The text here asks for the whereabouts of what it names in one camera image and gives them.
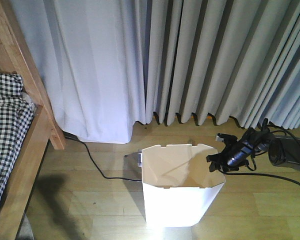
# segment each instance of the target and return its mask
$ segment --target trash bin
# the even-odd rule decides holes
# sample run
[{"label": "trash bin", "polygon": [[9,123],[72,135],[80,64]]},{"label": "trash bin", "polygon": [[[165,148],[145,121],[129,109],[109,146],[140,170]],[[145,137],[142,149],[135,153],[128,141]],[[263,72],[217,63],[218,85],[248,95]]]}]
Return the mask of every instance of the trash bin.
[{"label": "trash bin", "polygon": [[190,227],[197,224],[225,183],[209,172],[208,145],[155,145],[142,150],[142,186],[147,225]]}]

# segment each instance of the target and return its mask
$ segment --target curtain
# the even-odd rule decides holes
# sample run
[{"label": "curtain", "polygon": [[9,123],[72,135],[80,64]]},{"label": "curtain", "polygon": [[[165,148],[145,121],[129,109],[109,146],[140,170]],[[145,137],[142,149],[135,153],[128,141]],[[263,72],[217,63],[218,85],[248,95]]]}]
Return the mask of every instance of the curtain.
[{"label": "curtain", "polygon": [[145,1],[12,0],[62,130],[127,143],[145,122]]},{"label": "curtain", "polygon": [[136,121],[300,125],[300,0],[10,0],[60,127],[127,143]]},{"label": "curtain", "polygon": [[299,0],[152,1],[146,122],[300,124]]}]

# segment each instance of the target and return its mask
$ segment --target mattress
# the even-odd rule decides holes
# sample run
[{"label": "mattress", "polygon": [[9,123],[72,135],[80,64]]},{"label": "mattress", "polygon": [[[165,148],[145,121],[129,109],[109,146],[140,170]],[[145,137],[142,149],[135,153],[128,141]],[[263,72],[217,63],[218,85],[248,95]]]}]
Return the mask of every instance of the mattress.
[{"label": "mattress", "polygon": [[0,73],[0,200],[33,116],[21,76]]}]

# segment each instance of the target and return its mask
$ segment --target cable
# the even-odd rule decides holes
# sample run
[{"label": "cable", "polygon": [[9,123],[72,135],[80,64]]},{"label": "cable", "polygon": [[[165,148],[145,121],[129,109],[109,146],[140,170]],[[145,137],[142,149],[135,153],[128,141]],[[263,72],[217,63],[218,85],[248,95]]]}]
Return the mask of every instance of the cable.
[{"label": "cable", "polygon": [[218,169],[218,171],[224,175],[245,175],[245,176],[263,176],[263,177],[270,177],[270,178],[275,178],[275,179],[282,179],[282,180],[286,180],[288,182],[297,184],[300,186],[300,182],[284,177],[284,176],[278,176],[278,175],[273,175],[273,174],[267,174],[267,173],[257,173],[257,172],[239,172],[239,173],[227,173],[227,172],[223,172],[222,170]]},{"label": "cable", "polygon": [[270,133],[271,134],[274,134],[274,133],[284,133],[284,135],[287,136],[287,133],[285,131],[282,131],[282,130],[271,131]]},{"label": "cable", "polygon": [[256,162],[255,162],[255,159],[251,156],[251,161],[252,161],[252,163],[253,163],[253,168],[251,168],[251,167],[249,167],[249,161],[247,160],[246,161],[246,167],[250,170],[250,171],[255,171],[255,170],[257,170],[257,164],[256,164]]},{"label": "cable", "polygon": [[269,127],[276,128],[276,129],[280,129],[280,130],[282,130],[283,132],[289,134],[289,135],[295,140],[295,142],[298,144],[298,146],[300,147],[300,141],[299,141],[299,140],[296,138],[296,136],[293,135],[290,131],[284,129],[284,128],[281,127],[281,126],[276,126],[276,125],[274,125],[273,123],[269,124],[268,126],[269,126]]},{"label": "cable", "polygon": [[101,173],[102,177],[104,177],[105,179],[121,179],[121,180],[127,180],[127,181],[132,181],[132,182],[141,182],[141,180],[139,179],[130,179],[130,178],[126,178],[126,177],[120,177],[120,176],[106,176],[102,170],[98,167],[98,165],[96,164],[95,160],[93,159],[93,157],[91,156],[91,153],[90,153],[90,150],[87,146],[87,144],[85,144],[83,141],[80,141],[79,139],[75,139],[75,138],[72,138],[72,137],[68,137],[68,136],[64,136],[66,139],[69,139],[69,140],[72,140],[72,141],[76,141],[78,143],[81,143],[85,146],[88,154],[89,154],[89,157],[91,159],[91,161],[93,162],[94,166],[98,169],[98,171]]}]

